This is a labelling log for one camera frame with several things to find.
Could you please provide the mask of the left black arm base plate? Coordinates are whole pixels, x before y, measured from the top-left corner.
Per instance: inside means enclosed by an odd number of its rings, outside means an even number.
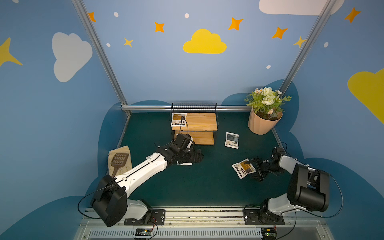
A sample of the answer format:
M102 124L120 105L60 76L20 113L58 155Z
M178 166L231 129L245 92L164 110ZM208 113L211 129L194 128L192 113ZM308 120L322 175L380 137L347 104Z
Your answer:
M163 226L165 224L166 210L164 209L150 209L140 219L125 219L125 226L144 226L152 225L155 223L157 226Z

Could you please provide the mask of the yellow coffee bag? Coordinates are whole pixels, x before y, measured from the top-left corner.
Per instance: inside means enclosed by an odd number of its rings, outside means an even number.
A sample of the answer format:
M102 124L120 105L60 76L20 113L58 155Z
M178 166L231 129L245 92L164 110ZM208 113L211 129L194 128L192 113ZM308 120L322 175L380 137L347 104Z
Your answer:
M187 113L172 113L171 127L185 127Z
M235 170L240 179L245 178L248 174L256 172L255 167L251 164L249 159L233 164L232 168Z

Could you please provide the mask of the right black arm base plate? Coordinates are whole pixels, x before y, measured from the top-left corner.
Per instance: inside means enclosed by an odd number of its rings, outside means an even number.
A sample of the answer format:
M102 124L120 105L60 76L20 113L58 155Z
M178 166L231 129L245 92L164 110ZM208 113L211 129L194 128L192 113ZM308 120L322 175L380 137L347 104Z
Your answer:
M275 215L269 211L244 209L243 216L246 225L285 225L282 216Z

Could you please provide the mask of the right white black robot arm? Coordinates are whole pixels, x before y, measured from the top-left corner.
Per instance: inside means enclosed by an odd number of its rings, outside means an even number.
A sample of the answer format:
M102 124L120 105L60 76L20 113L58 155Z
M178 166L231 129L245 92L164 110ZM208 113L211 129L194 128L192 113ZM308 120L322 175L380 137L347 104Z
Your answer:
M270 174L291 174L287 192L279 197L263 201L258 211L258 219L264 223L280 221L284 214L293 211L303 211L317 216L314 212L325 212L330 204L330 179L329 173L313 169L295 158L283 153L272 154L271 160L254 158L245 163L254 172L254 178L263 181Z

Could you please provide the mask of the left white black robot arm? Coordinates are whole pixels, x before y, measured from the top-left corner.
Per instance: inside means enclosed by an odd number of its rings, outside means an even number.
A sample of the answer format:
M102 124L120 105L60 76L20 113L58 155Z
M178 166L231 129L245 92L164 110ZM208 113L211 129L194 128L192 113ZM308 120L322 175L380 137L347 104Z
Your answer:
M158 146L156 152L131 170L111 177L104 176L96 191L91 193L91 207L107 227L126 218L139 225L156 225L152 207L144 200L130 200L129 196L141 184L171 165L190 166L200 163L204 155L195 148L189 134L178 134L166 145Z

